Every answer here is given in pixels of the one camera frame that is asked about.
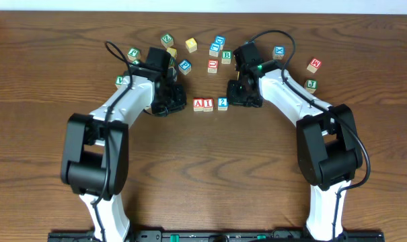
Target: white wall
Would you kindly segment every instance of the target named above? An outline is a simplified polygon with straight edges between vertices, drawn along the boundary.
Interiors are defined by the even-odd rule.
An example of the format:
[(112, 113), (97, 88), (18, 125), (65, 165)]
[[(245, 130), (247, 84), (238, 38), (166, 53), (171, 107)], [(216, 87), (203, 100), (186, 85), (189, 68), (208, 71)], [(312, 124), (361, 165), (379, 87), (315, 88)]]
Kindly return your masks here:
[(0, 0), (0, 10), (407, 14), (407, 0)]

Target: row of blocks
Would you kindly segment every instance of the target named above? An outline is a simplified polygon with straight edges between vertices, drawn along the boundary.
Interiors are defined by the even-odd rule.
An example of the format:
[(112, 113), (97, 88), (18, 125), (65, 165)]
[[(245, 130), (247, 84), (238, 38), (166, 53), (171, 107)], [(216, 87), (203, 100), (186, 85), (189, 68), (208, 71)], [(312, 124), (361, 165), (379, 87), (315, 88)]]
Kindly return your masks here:
[[(192, 107), (195, 112), (204, 111), (212, 112), (214, 110), (214, 101), (212, 98), (194, 98), (192, 100)], [(218, 98), (218, 110), (225, 111), (229, 107), (226, 97)]]

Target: wooden table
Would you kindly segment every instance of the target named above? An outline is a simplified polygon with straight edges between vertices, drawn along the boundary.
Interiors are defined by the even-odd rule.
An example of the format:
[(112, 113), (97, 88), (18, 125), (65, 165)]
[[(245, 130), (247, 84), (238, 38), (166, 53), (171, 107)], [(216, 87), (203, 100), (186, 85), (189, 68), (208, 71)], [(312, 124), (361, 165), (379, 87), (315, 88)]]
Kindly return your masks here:
[[(348, 192), (346, 229), (381, 229), (407, 241), (407, 16), (0, 11), (0, 241), (45, 241), (52, 230), (88, 230), (84, 203), (59, 178), (67, 119), (88, 114), (115, 91), (124, 64), (103, 41), (146, 56), (169, 32), (192, 71), (179, 82), (192, 98), (225, 95), (234, 64), (207, 73), (217, 34), (234, 50), (280, 29), (297, 41), (289, 71), (315, 95), (348, 105), (372, 162), (369, 182)], [(198, 51), (188, 54), (194, 37)], [(257, 41), (266, 59), (288, 39)], [(322, 67), (306, 70), (316, 57)], [(126, 214), (166, 230), (271, 230), (302, 227), (309, 184), (296, 158), (295, 128), (269, 103), (168, 118), (141, 114), (130, 129)], [(359, 181), (365, 173), (357, 171)]]

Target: white background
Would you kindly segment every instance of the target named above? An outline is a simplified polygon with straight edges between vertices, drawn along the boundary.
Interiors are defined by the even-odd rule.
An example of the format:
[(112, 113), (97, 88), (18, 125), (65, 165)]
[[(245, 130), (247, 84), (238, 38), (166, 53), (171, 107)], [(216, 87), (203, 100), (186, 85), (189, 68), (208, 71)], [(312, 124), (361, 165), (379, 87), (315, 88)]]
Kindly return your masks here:
[(0, 10), (407, 14), (407, 0), (0, 0)]

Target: blue block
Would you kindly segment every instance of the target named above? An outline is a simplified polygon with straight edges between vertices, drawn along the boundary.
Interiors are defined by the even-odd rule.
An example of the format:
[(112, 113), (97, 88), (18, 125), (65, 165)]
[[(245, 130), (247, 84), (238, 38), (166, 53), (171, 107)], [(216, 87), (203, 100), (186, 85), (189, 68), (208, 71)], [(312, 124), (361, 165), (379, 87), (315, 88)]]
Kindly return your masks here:
[(191, 64), (188, 62), (188, 60), (183, 60), (180, 64), (179, 64), (179, 67), (182, 69), (182, 70), (187, 70), (188, 68), (190, 68), (191, 67)]
[(221, 48), (221, 46), (219, 44), (215, 44), (212, 43), (211, 47), (209, 48), (209, 50), (215, 51), (215, 52), (219, 52), (219, 49)]
[(284, 46), (275, 46), (275, 54), (284, 54), (285, 53), (285, 48)]
[(226, 108), (229, 106), (226, 97), (218, 97), (218, 106), (222, 108)]
[(222, 37), (222, 36), (215, 37), (214, 43), (223, 45), (225, 43), (225, 37)]

